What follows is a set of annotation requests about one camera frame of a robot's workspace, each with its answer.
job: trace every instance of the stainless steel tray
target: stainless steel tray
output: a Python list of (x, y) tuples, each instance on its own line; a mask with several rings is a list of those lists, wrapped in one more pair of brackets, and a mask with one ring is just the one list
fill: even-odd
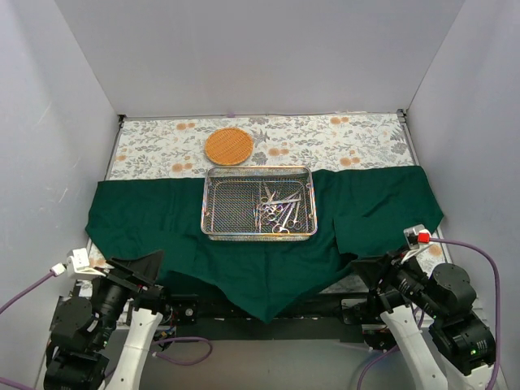
[[(279, 225), (290, 216), (283, 232), (278, 232), (271, 210), (271, 202), (286, 202), (277, 213)], [(287, 197), (293, 195), (291, 203)], [(289, 221), (301, 226), (292, 226)], [(306, 167), (214, 167), (206, 173), (202, 203), (201, 229), (211, 240), (226, 241), (302, 241), (318, 230), (312, 174)]]

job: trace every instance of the round woven trivet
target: round woven trivet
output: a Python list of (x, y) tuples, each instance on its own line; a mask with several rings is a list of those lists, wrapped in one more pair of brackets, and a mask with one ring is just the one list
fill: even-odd
[(204, 150), (215, 164), (236, 165), (253, 152), (253, 139), (239, 128), (221, 128), (208, 137)]

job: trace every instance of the gray back wall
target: gray back wall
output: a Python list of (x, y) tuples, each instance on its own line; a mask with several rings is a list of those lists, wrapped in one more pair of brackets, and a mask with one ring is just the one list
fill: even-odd
[[(117, 116), (53, 0), (0, 0), (0, 30), (1, 306), (85, 246)], [(0, 376), (34, 385), (70, 287), (51, 279), (0, 316)]]
[(56, 0), (118, 114), (407, 108), (463, 0)]
[[(409, 109), (420, 163), (446, 214), (444, 234), (487, 250), (503, 294), (502, 368), (520, 388), (520, 3), (466, 0)], [(494, 319), (492, 270), (468, 249), (469, 272)]]

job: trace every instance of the white connector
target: white connector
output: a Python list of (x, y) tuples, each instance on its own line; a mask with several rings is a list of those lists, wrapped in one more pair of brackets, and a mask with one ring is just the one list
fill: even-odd
[(50, 268), (50, 271), (54, 274), (54, 276), (60, 276), (66, 270), (67, 268), (65, 268), (61, 262)]
[(92, 280), (104, 273), (90, 266), (89, 254), (86, 248), (74, 249), (67, 257), (67, 274), (74, 280)]
[(431, 243), (418, 241), (419, 235), (427, 234), (428, 236), (431, 236), (431, 233), (424, 227), (424, 225), (409, 227), (404, 230), (404, 233), (410, 250), (402, 258), (401, 262), (407, 262), (409, 258), (417, 256), (431, 247)]

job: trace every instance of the purple cable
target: purple cable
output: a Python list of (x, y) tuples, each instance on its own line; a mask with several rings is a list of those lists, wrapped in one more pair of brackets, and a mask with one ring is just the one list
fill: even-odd
[[(175, 360), (175, 359), (172, 359), (171, 357), (168, 357), (166, 354), (160, 353), (160, 352), (155, 353), (155, 356), (157, 356), (158, 358), (164, 359), (170, 363), (176, 364), (178, 366), (194, 366), (195, 364), (198, 364), (198, 363), (202, 362), (203, 360), (206, 360), (213, 352), (213, 344), (211, 344), (211, 341), (209, 341), (208, 339), (205, 339), (204, 337), (172, 337), (170, 339), (154, 341), (151, 345), (157, 345), (157, 344), (162, 344), (162, 343), (167, 343), (167, 342), (175, 343), (176, 341), (200, 341), (202, 343), (208, 344), (210, 349), (208, 350), (208, 352), (205, 355), (203, 355), (202, 357), (200, 357), (198, 359), (192, 360), (191, 362), (182, 362), (179, 360)], [(105, 373), (105, 379), (108, 378), (109, 376), (111, 376), (112, 374), (114, 374), (114, 371), (115, 371), (115, 367), (113, 369), (107, 371)]]
[(495, 276), (495, 333), (496, 333), (496, 357), (495, 357), (495, 366), (493, 366), (493, 372), (491, 375), (491, 379), (487, 384), (486, 390), (492, 390), (493, 386), (495, 386), (496, 377), (498, 376), (498, 369), (501, 364), (501, 278), (498, 274), (498, 267), (496, 266), (495, 261), (492, 257), (481, 250), (479, 247), (474, 246), (472, 244), (467, 244), (466, 242), (456, 241), (456, 240), (445, 240), (444, 238), (430, 238), (430, 242), (439, 242), (441, 244), (450, 244), (450, 245), (458, 245), (463, 246), (465, 248), (472, 249), (476, 252), (482, 254), (491, 265), (493, 269), (493, 275)]
[(363, 378), (365, 378), (366, 373), (368, 370), (377, 362), (380, 362), (381, 360), (385, 359), (389, 354), (397, 352), (399, 350), (399, 347), (397, 345), (394, 345), (392, 348), (390, 348), (387, 352), (383, 353), (382, 355), (379, 355), (377, 358), (375, 358), (373, 361), (368, 363), (365, 368), (363, 368), (363, 371), (361, 371), (361, 374), (359, 375), (359, 379), (357, 380), (357, 390), (361, 390), (361, 386), (363, 383)]
[(18, 301), (21, 297), (24, 295), (29, 294), (33, 289), (38, 287), (40, 284), (43, 284), (45, 281), (49, 280), (54, 276), (54, 272), (50, 271), (47, 275), (45, 275), (43, 278), (38, 280), (35, 284), (31, 284), (29, 287), (27, 287), (24, 291), (20, 292), (19, 294), (16, 294), (14, 297), (12, 297), (4, 306), (0, 307), (0, 314), (2, 314), (4, 311), (9, 309), (9, 306), (11, 306), (13, 303)]
[[(52, 278), (53, 276), (55, 276), (54, 272), (53, 271), (50, 271), (47, 275), (45, 275), (43, 278), (41, 278), (40, 280), (38, 280), (36, 283), (34, 284), (31, 284), (29, 287), (27, 287), (24, 291), (16, 294), (14, 297), (12, 297), (4, 306), (0, 307), (0, 314), (2, 314), (4, 311), (6, 311), (7, 309), (9, 309), (9, 307), (15, 303), (16, 301), (18, 301), (20, 298), (22, 298), (23, 296), (29, 294), (33, 289), (35, 289), (36, 287), (38, 287), (39, 285), (43, 284), (44, 282), (46, 282), (47, 280), (49, 280), (50, 278)], [(21, 383), (18, 383), (18, 382), (15, 382), (14, 380), (10, 380), (10, 379), (7, 379), (7, 378), (0, 378), (0, 384), (5, 384), (11, 388), (18, 388), (20, 390), (34, 390), (34, 388), (30, 388), (29, 386), (25, 386), (24, 384), (21, 384)]]
[(25, 386), (24, 384), (15, 382), (14, 380), (10, 380), (7, 378), (0, 378), (0, 384), (5, 384), (10, 388), (18, 388), (19, 390), (34, 390), (34, 388), (30, 388), (29, 386)]
[[(414, 308), (413, 304), (410, 304), (410, 306), (412, 307), (412, 312), (413, 312), (413, 316), (415, 319), (415, 315), (418, 313), (418, 311), (421, 310), (421, 308), (420, 307)], [(423, 321), (424, 321), (424, 310), (421, 310), (421, 318), (419, 319), (419, 322), (417, 324), (417, 327), (419, 328), (419, 330), (421, 329), (421, 326), (423, 325)], [(363, 379), (365, 378), (366, 373), (375, 363), (380, 362), (381, 360), (385, 359), (390, 353), (397, 352), (398, 350), (399, 350), (399, 346), (395, 345), (393, 348), (389, 349), (387, 352), (383, 353), (382, 355), (378, 356), (376, 359), (374, 359), (373, 361), (368, 363), (366, 365), (366, 367), (363, 369), (363, 371), (361, 371), (361, 374), (359, 375), (359, 379), (357, 380), (356, 389), (361, 390)]]

